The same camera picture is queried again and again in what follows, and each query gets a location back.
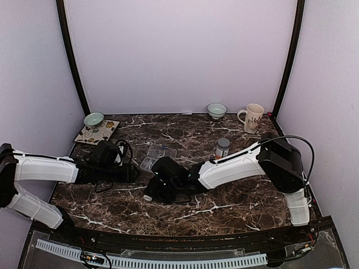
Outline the white pill bottle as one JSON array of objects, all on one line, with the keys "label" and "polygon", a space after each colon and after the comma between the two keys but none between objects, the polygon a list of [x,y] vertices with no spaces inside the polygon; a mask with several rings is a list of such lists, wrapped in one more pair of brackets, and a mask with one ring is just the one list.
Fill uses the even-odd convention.
[{"label": "white pill bottle", "polygon": [[144,195],[143,198],[144,198],[144,200],[146,200],[146,201],[152,201],[152,200],[153,200],[153,198],[150,197],[150,196],[148,196],[148,195]]}]

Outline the clear plastic pill organizer box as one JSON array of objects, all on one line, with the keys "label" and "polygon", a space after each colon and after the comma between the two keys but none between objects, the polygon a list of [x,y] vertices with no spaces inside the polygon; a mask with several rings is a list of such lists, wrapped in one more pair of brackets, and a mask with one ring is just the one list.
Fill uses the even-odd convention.
[{"label": "clear plastic pill organizer box", "polygon": [[152,166],[157,160],[162,157],[170,157],[173,160],[177,156],[177,150],[169,148],[167,146],[150,144],[147,154],[140,164],[140,169],[146,172],[151,172]]}]

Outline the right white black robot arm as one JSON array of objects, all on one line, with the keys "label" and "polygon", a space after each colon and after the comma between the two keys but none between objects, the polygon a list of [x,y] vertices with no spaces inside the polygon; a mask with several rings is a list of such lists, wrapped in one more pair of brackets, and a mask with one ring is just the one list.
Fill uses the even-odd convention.
[{"label": "right white black robot arm", "polygon": [[151,167],[154,176],[144,190],[144,199],[175,203],[181,194],[191,197],[230,182],[266,175],[286,199],[293,225],[287,229],[286,238],[298,243],[307,235],[310,222],[311,200],[306,193],[310,173],[304,171],[301,152],[287,141],[289,138],[305,142],[302,137],[268,132],[242,151],[189,169],[170,157],[161,157]]}]

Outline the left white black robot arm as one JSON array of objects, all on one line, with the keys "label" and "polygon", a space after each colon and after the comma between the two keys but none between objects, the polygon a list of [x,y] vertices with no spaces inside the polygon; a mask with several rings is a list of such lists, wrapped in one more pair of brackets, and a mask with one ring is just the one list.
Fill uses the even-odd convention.
[{"label": "left white black robot arm", "polygon": [[133,183],[140,172],[132,162],[129,143],[100,141],[84,157],[54,157],[27,154],[1,145],[1,207],[9,208],[52,230],[67,244],[79,240],[79,231],[69,214],[61,207],[43,201],[21,186],[22,181],[38,180],[71,184],[99,182]]}]

